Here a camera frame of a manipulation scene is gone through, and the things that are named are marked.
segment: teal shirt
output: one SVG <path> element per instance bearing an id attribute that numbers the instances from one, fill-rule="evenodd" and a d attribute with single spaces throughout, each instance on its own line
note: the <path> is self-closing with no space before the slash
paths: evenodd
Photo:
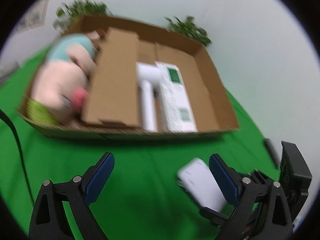
<path id="1" fill-rule="evenodd" d="M 90 39 L 84 34 L 69 34 L 62 37 L 56 44 L 54 44 L 47 54 L 46 62 L 53 60 L 63 60 L 71 62 L 67 48 L 73 44 L 82 45 L 90 54 L 92 58 L 95 56 L 95 49 Z"/>

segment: green square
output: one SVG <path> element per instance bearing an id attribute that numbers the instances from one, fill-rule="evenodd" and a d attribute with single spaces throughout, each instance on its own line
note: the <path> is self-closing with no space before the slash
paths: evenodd
<path id="1" fill-rule="evenodd" d="M 169 75 L 170 75 L 171 81 L 181 84 L 178 71 L 176 71 L 174 68 L 168 68 L 168 70 L 169 70 Z"/>

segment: black wire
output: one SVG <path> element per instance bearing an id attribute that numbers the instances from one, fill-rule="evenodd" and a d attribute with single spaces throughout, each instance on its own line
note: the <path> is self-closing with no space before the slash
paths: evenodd
<path id="1" fill-rule="evenodd" d="M 23 152 L 22 152 L 21 143 L 20 143 L 20 140 L 19 140 L 19 137 L 18 137 L 18 134 L 17 134 L 17 130 L 16 130 L 14 124 L 12 123 L 12 121 L 10 120 L 10 118 L 1 109 L 0 109 L 0 119 L 2 121 L 4 121 L 10 127 L 10 129 L 11 129 L 13 135 L 14 135 L 14 138 L 16 139 L 16 143 L 17 143 L 17 146 L 18 146 L 18 149 L 19 149 L 20 162 L 21 162 L 23 174 L 24 174 L 24 177 L 26 179 L 26 183 L 27 183 L 28 192 L 29 192 L 29 196 L 30 196 L 30 199 L 31 199 L 32 207 L 34 207 L 35 206 L 35 200 L 33 199 L 33 196 L 32 196 L 30 181 L 29 181 L 29 178 L 28 178 L 28 175 L 27 175 L 27 169 L 26 169 L 26 165 L 25 165 L 25 162 L 24 162 Z"/>

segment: small cardboard box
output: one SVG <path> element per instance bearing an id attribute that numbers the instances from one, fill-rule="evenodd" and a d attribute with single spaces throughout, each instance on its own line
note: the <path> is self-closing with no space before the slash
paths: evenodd
<path id="1" fill-rule="evenodd" d="M 108 37 L 100 43 L 98 69 L 90 78 L 89 97 L 82 114 L 87 125 L 80 128 L 40 125 L 28 119 L 26 102 L 31 81 L 19 115 L 40 133 L 58 138 L 153 140 L 215 137 L 239 129 L 217 70 L 202 44 L 163 28 L 115 17 L 81 17 L 65 35 L 101 28 Z M 163 132 L 158 110 L 159 132 L 141 128 L 136 62 L 156 61 L 179 68 L 197 133 Z"/>

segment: barcode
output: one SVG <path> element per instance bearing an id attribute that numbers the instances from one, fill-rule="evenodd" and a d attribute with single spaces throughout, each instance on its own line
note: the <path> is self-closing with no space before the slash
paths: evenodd
<path id="1" fill-rule="evenodd" d="M 183 122 L 191 122 L 190 113 L 187 108 L 179 108 L 179 111 Z"/>

